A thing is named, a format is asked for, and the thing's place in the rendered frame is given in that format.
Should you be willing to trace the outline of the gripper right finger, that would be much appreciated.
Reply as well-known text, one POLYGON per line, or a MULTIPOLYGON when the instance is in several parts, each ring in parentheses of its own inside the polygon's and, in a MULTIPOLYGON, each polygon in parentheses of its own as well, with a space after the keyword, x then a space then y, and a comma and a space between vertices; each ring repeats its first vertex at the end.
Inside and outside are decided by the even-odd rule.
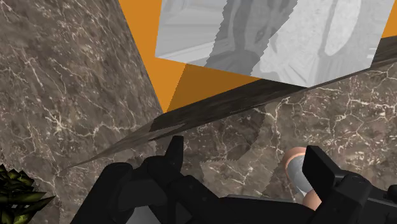
POLYGON ((321 199, 307 224, 397 224, 397 185, 381 190, 318 146, 306 147, 302 171, 321 199))

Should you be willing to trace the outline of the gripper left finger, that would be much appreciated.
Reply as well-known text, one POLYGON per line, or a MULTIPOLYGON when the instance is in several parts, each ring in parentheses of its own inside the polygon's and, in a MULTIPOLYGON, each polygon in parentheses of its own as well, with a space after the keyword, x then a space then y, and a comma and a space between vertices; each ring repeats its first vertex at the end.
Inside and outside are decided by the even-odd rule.
POLYGON ((71 224, 127 224, 148 207, 160 224, 222 224, 219 198, 193 176, 181 174, 184 138, 173 136, 165 155, 107 165, 71 224))

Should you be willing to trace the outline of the peach and grey cup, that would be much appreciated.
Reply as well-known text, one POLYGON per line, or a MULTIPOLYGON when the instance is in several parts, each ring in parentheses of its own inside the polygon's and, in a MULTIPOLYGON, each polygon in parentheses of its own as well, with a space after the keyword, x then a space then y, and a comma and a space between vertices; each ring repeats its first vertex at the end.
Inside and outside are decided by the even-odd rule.
POLYGON ((282 158, 282 164, 288 179, 303 195, 302 205, 315 211, 321 204, 321 199, 303 174, 305 152, 306 147, 294 147, 288 150, 282 158))

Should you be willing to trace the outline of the green spiky plant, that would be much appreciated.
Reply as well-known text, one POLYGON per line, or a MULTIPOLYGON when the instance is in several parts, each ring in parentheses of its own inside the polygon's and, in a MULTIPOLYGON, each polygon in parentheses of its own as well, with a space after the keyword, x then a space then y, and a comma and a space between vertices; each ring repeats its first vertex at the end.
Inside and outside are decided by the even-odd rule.
POLYGON ((0 165, 0 224, 28 224, 55 196, 36 191, 24 171, 8 171, 0 165))

